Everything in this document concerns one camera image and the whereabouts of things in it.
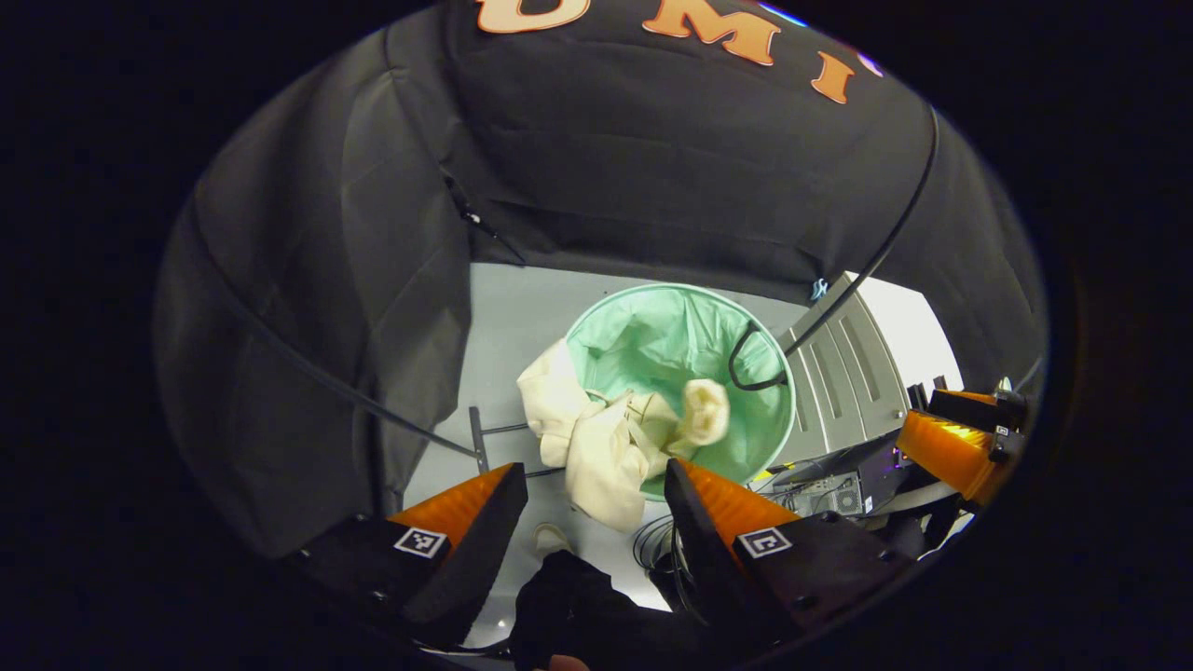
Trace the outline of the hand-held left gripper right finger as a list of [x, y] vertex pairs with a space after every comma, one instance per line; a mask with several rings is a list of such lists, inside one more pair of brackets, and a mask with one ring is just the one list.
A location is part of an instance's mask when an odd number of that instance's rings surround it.
[[915, 564], [843, 515], [795, 515], [686, 458], [665, 467], [665, 501], [700, 616], [746, 650], [812, 636]]

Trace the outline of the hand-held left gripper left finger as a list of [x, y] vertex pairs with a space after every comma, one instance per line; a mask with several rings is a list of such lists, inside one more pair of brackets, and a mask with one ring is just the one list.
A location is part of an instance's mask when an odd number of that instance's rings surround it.
[[346, 519], [284, 566], [336, 612], [455, 652], [486, 607], [526, 501], [524, 464], [511, 462], [398, 515]]

